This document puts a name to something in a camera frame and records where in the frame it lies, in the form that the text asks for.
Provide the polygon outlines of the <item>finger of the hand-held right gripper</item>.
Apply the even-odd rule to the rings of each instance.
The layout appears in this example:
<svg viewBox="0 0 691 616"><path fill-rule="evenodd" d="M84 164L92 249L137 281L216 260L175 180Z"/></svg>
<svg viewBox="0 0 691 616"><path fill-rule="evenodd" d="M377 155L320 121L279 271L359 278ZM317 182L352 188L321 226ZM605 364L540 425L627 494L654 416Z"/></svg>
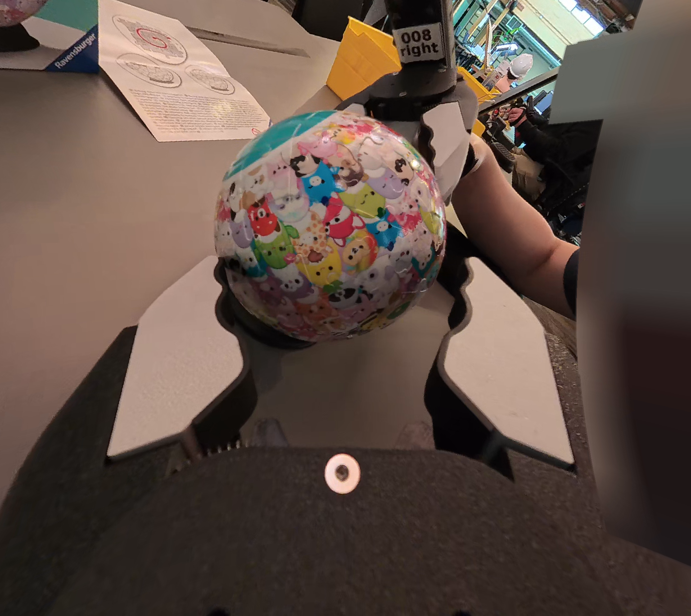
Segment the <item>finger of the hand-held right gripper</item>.
<svg viewBox="0 0 691 616"><path fill-rule="evenodd" d="M437 105L421 116L420 152L433 169L445 203L461 178L469 144L460 106Z"/></svg>

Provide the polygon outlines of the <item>black ball stand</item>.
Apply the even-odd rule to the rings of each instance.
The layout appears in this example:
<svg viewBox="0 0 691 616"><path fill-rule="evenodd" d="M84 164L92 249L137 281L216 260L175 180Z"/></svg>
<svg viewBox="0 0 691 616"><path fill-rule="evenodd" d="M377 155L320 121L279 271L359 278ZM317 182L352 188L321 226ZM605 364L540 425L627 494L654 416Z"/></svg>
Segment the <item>black ball stand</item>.
<svg viewBox="0 0 691 616"><path fill-rule="evenodd" d="M251 314L250 311L237 300L234 294L229 294L228 301L229 310L233 315L235 325L241 327L247 335L258 342L275 349L288 351L304 350L316 345L315 342L292 337L283 333L278 328L271 327L264 323Z"/></svg>

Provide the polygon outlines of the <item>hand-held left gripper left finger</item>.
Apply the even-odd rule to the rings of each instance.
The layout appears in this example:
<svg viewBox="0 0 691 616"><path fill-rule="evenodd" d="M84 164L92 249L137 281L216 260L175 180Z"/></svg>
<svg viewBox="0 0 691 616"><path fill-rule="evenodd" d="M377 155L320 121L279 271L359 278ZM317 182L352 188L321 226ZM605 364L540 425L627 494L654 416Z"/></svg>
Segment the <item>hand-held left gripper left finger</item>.
<svg viewBox="0 0 691 616"><path fill-rule="evenodd" d="M257 393L246 344L217 317L226 287L204 258L144 311L107 449L111 460L170 443L189 458L232 448Z"/></svg>

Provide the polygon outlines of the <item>white instruction sheet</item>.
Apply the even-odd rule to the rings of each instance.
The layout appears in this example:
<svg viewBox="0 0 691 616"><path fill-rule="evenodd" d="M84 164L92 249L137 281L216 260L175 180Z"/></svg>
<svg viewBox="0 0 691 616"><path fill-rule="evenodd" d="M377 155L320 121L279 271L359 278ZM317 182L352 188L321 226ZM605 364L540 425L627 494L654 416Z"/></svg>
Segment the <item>white instruction sheet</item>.
<svg viewBox="0 0 691 616"><path fill-rule="evenodd" d="M252 139L269 115L180 21L99 0L99 66L163 142Z"/></svg>

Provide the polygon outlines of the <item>person's right forearm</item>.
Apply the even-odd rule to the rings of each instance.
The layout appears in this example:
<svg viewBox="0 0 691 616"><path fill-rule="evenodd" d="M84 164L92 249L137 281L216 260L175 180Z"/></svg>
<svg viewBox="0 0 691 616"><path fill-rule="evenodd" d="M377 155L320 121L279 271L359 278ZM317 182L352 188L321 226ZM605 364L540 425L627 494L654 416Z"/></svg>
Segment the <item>person's right forearm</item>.
<svg viewBox="0 0 691 616"><path fill-rule="evenodd" d="M575 319L579 247L555 236L474 134L469 161L451 198L468 239L518 293Z"/></svg>

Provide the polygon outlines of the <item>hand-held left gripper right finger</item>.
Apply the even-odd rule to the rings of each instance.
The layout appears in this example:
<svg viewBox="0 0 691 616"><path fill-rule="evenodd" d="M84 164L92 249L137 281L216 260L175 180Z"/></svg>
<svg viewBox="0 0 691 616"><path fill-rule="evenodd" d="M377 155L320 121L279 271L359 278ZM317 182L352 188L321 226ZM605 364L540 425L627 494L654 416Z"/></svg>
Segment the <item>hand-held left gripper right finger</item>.
<svg viewBox="0 0 691 616"><path fill-rule="evenodd" d="M493 464L512 450L557 468L574 454L545 332L527 305L482 260L470 257L439 281L455 292L426 384L438 449Z"/></svg>

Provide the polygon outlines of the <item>yellow plastic bin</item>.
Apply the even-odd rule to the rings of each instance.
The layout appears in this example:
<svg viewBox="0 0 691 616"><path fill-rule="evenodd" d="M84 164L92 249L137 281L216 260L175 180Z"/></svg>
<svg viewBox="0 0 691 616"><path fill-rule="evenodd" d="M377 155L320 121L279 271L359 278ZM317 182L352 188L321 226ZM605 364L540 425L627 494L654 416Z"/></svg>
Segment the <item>yellow plastic bin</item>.
<svg viewBox="0 0 691 616"><path fill-rule="evenodd" d="M343 101L401 67L391 35L349 17L326 85Z"/></svg>
<svg viewBox="0 0 691 616"><path fill-rule="evenodd" d="M485 87L463 67L457 67L457 75L459 79L465 81L473 93L475 93L479 105L495 100L502 94L497 88L488 89Z"/></svg>

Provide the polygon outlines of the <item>colourful puzzle ball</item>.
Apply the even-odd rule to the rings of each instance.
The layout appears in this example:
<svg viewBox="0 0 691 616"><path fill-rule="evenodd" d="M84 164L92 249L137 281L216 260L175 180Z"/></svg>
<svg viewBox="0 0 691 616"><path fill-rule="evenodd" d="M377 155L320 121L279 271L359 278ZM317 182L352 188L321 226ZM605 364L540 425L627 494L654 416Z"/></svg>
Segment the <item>colourful puzzle ball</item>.
<svg viewBox="0 0 691 616"><path fill-rule="evenodd" d="M242 148L213 230L227 295L319 343L388 327L419 303L444 259L446 216L405 137L370 116L316 111Z"/></svg>

